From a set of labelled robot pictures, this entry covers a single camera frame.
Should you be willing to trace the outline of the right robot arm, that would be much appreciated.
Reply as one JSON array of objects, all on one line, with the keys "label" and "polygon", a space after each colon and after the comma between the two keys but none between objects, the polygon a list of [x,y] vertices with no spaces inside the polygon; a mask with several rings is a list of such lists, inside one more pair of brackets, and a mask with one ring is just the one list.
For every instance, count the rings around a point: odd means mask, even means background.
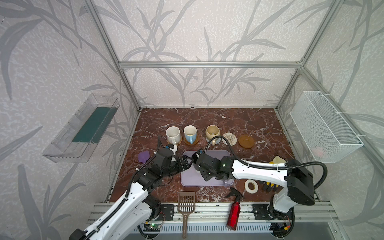
[{"label": "right robot arm", "polygon": [[282,164],[248,162],[236,157],[225,156],[221,160],[213,158],[203,151],[192,155],[196,165],[205,179],[217,180],[246,179],[269,182],[283,189],[273,196],[270,203],[271,212],[287,213],[300,204],[315,204],[315,190],[322,185],[328,175],[328,168],[321,162],[301,164],[297,160],[289,160]]}]

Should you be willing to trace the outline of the brown wooden coaster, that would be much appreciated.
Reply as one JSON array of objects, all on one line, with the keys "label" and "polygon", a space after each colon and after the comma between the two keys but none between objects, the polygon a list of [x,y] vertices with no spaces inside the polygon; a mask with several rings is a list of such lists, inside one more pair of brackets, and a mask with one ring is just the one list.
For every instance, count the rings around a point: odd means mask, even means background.
[{"label": "brown wooden coaster", "polygon": [[184,143],[186,144],[186,145],[188,145],[188,146],[195,146],[195,145],[197,145],[198,144],[198,142],[199,142],[199,136],[197,136],[196,137],[196,140],[191,144],[187,139],[186,139],[186,137],[185,136],[183,136],[183,141],[184,141]]},{"label": "brown wooden coaster", "polygon": [[255,140],[251,136],[241,135],[239,145],[245,149],[251,149],[255,145]]}]

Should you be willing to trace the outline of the woven rattan coaster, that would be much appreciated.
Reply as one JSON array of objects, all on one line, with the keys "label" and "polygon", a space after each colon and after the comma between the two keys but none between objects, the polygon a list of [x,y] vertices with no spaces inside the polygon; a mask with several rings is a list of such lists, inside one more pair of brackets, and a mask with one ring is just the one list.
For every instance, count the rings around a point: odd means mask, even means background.
[{"label": "woven rattan coaster", "polygon": [[168,141],[169,144],[177,145],[178,146],[183,141],[183,138],[181,136],[176,136],[175,138],[167,137],[167,141]]}]

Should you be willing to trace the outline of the white rainbow rope coaster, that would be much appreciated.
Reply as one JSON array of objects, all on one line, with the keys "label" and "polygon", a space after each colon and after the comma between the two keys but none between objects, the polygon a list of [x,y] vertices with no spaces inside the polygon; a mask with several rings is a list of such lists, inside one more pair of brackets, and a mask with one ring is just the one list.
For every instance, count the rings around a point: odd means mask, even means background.
[{"label": "white rainbow rope coaster", "polygon": [[231,146],[234,146],[237,143],[237,137],[232,133],[224,133],[223,137],[227,139]]}]

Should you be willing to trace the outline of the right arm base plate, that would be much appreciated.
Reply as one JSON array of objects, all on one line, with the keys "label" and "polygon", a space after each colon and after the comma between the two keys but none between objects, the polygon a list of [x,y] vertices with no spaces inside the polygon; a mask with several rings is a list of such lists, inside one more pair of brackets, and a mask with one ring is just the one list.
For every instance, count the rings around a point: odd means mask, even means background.
[{"label": "right arm base plate", "polygon": [[270,212],[269,204],[253,204],[252,213],[254,214],[255,220],[295,220],[294,208],[291,208],[287,213],[281,213],[273,210]]}]

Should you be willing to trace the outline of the white speckled mug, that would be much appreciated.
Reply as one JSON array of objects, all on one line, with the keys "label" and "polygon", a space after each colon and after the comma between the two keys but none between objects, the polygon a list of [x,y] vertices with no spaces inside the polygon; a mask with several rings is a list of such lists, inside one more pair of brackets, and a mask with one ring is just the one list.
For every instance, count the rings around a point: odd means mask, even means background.
[{"label": "white speckled mug", "polygon": [[175,138],[176,136],[181,136],[181,131],[178,127],[172,126],[166,130],[166,136],[169,138]]}]

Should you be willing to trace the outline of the beige ceramic mug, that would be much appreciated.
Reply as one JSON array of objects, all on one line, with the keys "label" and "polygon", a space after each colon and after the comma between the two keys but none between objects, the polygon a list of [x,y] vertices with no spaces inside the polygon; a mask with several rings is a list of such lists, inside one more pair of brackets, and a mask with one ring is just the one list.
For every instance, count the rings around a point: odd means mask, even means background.
[{"label": "beige ceramic mug", "polygon": [[[206,128],[206,132],[205,132],[205,138],[206,140],[209,142],[212,138],[216,137],[216,136],[220,136],[221,135],[221,132],[220,132],[220,129],[218,126],[216,125],[210,125]],[[213,141],[211,141],[211,145],[216,145],[218,144],[219,142],[221,141],[221,138],[216,138],[214,139]]]}]

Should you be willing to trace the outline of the white and blue mug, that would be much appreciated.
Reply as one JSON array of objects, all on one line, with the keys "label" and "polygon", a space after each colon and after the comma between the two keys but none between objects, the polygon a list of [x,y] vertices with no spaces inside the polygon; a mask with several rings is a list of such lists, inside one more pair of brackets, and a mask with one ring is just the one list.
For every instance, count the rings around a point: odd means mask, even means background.
[{"label": "white and blue mug", "polygon": [[187,143],[193,145],[197,139],[197,128],[189,125],[184,128],[184,136]]}]

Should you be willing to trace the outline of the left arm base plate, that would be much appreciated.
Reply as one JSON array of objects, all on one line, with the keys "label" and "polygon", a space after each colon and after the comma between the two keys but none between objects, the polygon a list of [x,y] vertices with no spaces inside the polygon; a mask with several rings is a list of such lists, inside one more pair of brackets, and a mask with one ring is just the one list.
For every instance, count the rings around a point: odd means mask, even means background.
[{"label": "left arm base plate", "polygon": [[151,220],[153,221],[172,221],[175,214],[174,204],[161,204],[153,210]]}]

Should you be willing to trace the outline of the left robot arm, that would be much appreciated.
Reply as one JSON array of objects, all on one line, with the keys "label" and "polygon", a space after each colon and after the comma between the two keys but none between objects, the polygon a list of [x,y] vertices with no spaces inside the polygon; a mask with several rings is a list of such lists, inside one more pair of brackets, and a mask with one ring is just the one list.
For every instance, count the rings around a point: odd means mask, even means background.
[{"label": "left robot arm", "polygon": [[134,173],[124,194],[92,225],[76,229],[70,240],[123,240],[141,223],[159,215],[160,201],[150,194],[163,178],[174,176],[191,167],[185,156],[173,149],[162,148]]}]

